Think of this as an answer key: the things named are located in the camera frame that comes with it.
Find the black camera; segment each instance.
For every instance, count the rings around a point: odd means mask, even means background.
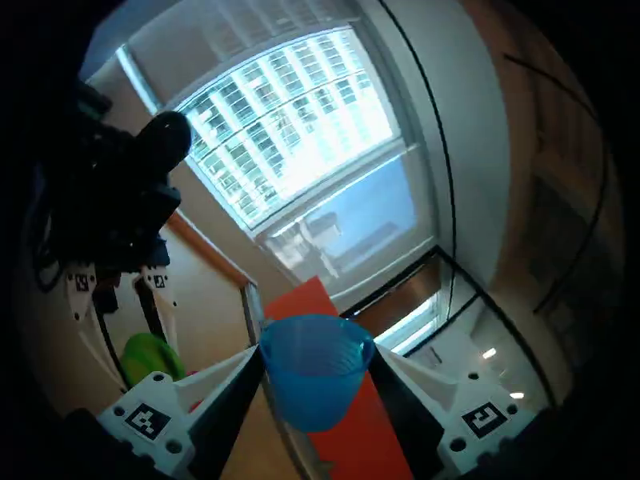
[[[86,86],[82,92],[87,98]],[[95,95],[89,98],[95,104]],[[31,223],[40,288],[51,290],[70,262],[93,263],[113,274],[168,265],[158,232],[181,201],[169,172],[191,146],[184,115],[161,113],[133,136],[104,125],[87,108],[74,106],[66,114],[74,141],[66,144],[64,168],[49,162],[43,169]],[[43,280],[54,266],[57,272]]]

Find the green object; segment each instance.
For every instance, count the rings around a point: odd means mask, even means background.
[[[125,345],[120,363],[131,386],[155,371],[170,375],[174,382],[186,376],[180,357],[153,334],[136,334],[131,337]]]

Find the orange surface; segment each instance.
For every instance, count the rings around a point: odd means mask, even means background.
[[[305,314],[338,316],[317,277],[265,308],[265,318],[273,320]],[[309,434],[309,437],[320,459],[334,464],[330,470],[333,480],[412,478],[382,400],[368,372],[344,419],[331,430]]]

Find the blue plastic cup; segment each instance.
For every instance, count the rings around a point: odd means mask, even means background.
[[[260,350],[279,413],[302,432],[321,432],[345,416],[369,368],[374,340],[344,318],[303,315],[269,325]]]

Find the cup rim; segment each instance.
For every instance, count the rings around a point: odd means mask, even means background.
[[[356,375],[356,374],[362,374],[363,372],[366,372],[369,369],[369,364],[371,363],[371,359],[374,356],[374,349],[375,349],[375,343],[374,343],[374,338],[373,336],[366,331],[365,329],[363,329],[360,325],[353,323],[351,320],[346,320],[345,318],[342,317],[335,317],[333,315],[325,315],[325,314],[305,314],[305,315],[295,315],[292,317],[287,317],[287,318],[283,318],[282,320],[277,320],[276,322],[271,323],[270,325],[268,325],[267,328],[265,328],[262,331],[262,335],[264,335],[264,333],[266,333],[269,329],[272,329],[274,326],[276,325],[282,325],[281,322],[292,322],[292,321],[296,321],[296,320],[300,320],[301,318],[327,318],[330,320],[337,320],[340,321],[340,323],[348,323],[350,326],[355,327],[356,329],[361,330],[364,335],[363,335],[363,343],[365,344],[370,344],[371,348],[368,349],[368,358],[364,358],[363,362],[362,362],[362,367],[356,369],[356,370],[352,370],[351,372],[345,373],[345,374],[331,374],[331,375],[303,375],[303,374],[299,374],[295,371],[292,370],[288,370],[287,368],[282,368],[279,365],[276,365],[275,363],[269,363],[267,361],[267,356],[266,356],[266,352],[264,349],[264,346],[262,344],[262,337],[260,338],[260,340],[258,340],[258,348],[260,349],[260,353],[262,355],[262,358],[265,362],[265,369],[267,370],[267,373],[269,372],[269,369],[271,370],[278,370],[280,372],[285,372],[288,374],[296,374],[296,375],[300,375],[300,376],[308,376],[310,378],[344,378],[344,377],[349,377],[352,375]]]

